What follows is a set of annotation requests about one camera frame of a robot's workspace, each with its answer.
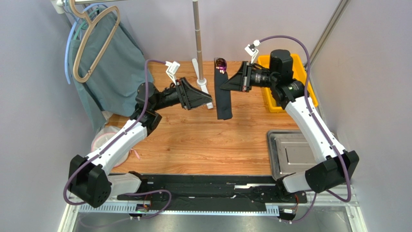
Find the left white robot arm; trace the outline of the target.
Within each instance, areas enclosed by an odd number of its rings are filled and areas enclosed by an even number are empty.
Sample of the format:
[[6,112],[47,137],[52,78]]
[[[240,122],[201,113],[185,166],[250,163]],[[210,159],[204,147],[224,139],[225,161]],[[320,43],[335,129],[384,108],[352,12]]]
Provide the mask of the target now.
[[183,77],[163,91],[152,82],[143,83],[137,90],[136,101],[130,119],[109,141],[85,157],[76,155],[72,158],[63,192],[67,203],[71,203],[68,193],[81,199],[80,204],[87,203],[94,208],[109,197],[137,193],[142,184],[140,174],[130,171],[112,175],[111,171],[127,152],[157,128],[162,119],[157,110],[177,104],[191,110],[211,103],[212,97]]

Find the black paper napkin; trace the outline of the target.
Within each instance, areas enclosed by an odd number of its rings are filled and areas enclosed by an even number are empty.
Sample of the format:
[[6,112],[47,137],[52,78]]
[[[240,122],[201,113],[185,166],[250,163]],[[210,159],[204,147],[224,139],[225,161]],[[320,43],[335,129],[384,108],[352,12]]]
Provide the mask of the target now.
[[228,90],[221,90],[220,85],[228,80],[227,72],[220,73],[215,69],[214,71],[214,88],[215,88],[215,102],[217,108],[217,119],[228,120],[233,117],[231,92]]

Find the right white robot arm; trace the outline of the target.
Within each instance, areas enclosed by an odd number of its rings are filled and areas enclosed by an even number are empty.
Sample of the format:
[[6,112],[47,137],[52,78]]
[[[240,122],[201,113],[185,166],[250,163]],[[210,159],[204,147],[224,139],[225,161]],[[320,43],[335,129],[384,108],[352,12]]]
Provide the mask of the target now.
[[283,110],[296,122],[315,157],[310,169],[277,180],[283,195],[304,190],[329,192],[340,184],[350,187],[350,179],[359,162],[355,151],[347,151],[333,136],[315,110],[306,84],[293,77],[294,60],[288,50],[274,50],[269,67],[242,62],[238,72],[220,85],[228,91],[249,92],[252,87],[267,87]]

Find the iridescent purple spoon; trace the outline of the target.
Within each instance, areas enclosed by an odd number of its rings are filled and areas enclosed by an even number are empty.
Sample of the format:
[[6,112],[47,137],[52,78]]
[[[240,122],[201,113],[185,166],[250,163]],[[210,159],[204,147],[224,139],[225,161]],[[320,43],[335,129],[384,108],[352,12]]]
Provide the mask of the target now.
[[219,62],[220,62],[220,68],[218,69],[218,71],[222,74],[225,74],[227,71],[227,62],[224,58],[219,58]]

